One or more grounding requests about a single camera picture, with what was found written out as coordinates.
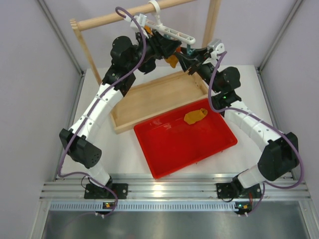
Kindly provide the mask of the mustard sock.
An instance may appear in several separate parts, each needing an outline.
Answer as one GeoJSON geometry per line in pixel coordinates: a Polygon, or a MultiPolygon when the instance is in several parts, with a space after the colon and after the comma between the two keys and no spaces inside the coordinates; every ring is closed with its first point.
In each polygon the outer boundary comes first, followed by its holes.
{"type": "Polygon", "coordinates": [[[175,55],[169,56],[165,61],[172,67],[175,68],[179,62],[178,58],[175,55]]]}
{"type": "Polygon", "coordinates": [[[183,120],[187,124],[191,125],[204,119],[207,116],[207,114],[208,114],[208,110],[201,108],[199,110],[194,110],[194,111],[186,113],[183,120]]]}

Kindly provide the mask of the white plastic sock hanger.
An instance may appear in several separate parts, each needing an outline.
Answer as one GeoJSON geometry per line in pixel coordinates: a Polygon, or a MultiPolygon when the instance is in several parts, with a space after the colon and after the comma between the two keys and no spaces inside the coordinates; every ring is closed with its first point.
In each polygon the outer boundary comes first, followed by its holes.
{"type": "Polygon", "coordinates": [[[179,40],[183,43],[185,43],[186,45],[193,45],[196,42],[196,39],[192,36],[189,36],[185,33],[182,33],[180,31],[174,30],[172,28],[169,28],[165,25],[163,25],[163,23],[161,22],[160,19],[160,12],[161,12],[161,8],[159,3],[156,0],[150,0],[148,1],[148,3],[152,4],[153,7],[155,8],[155,13],[153,13],[152,15],[154,16],[154,18],[156,19],[155,22],[146,19],[146,24],[145,26],[148,26],[150,29],[152,30],[156,30],[160,33],[162,33],[163,35],[169,35],[171,37],[173,37],[176,40],[179,40]]]}

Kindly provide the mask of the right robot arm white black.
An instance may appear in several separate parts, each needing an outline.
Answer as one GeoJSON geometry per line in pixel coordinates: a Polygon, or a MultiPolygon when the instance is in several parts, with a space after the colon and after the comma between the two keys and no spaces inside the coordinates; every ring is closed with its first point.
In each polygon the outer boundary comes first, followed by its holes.
{"type": "Polygon", "coordinates": [[[235,90],[241,86],[240,72],[236,67],[219,71],[226,55],[224,50],[207,47],[188,54],[183,47],[174,55],[183,71],[199,77],[209,86],[208,102],[212,111],[236,124],[261,150],[254,166],[235,176],[230,182],[232,197],[245,197],[251,187],[260,183],[271,184],[287,172],[303,167],[298,150],[298,138],[292,132],[284,134],[253,114],[235,90]]]}

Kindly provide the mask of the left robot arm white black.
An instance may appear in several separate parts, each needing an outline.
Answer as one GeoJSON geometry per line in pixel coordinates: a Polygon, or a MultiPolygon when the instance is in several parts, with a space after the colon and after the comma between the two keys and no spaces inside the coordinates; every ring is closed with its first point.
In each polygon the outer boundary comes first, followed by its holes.
{"type": "Polygon", "coordinates": [[[112,43],[111,66],[106,72],[94,99],[70,128],[62,129],[59,137],[63,156],[84,166],[82,175],[90,178],[96,193],[107,198],[112,194],[112,178],[101,165],[102,151],[94,145],[95,137],[114,106],[128,93],[136,77],[134,71],[147,74],[155,69],[156,60],[169,58],[182,44],[181,35],[136,33],[137,44],[129,37],[119,36],[112,43]]]}

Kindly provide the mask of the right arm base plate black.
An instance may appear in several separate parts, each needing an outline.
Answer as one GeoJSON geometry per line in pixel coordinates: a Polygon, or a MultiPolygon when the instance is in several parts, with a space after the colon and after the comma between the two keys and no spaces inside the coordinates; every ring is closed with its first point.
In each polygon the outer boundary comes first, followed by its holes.
{"type": "Polygon", "coordinates": [[[231,199],[260,199],[262,189],[259,184],[248,189],[237,187],[234,183],[217,183],[217,198],[223,201],[231,199]]]}

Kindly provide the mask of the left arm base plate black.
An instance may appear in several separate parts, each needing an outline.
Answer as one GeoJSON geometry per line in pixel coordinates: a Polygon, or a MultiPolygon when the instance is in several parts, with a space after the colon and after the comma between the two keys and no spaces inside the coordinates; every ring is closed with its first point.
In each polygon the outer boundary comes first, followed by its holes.
{"type": "MultiPolygon", "coordinates": [[[[113,183],[111,190],[117,195],[118,199],[126,199],[128,194],[128,184],[113,183]]],[[[115,199],[115,196],[108,190],[89,183],[85,187],[85,199],[115,199]]]]}

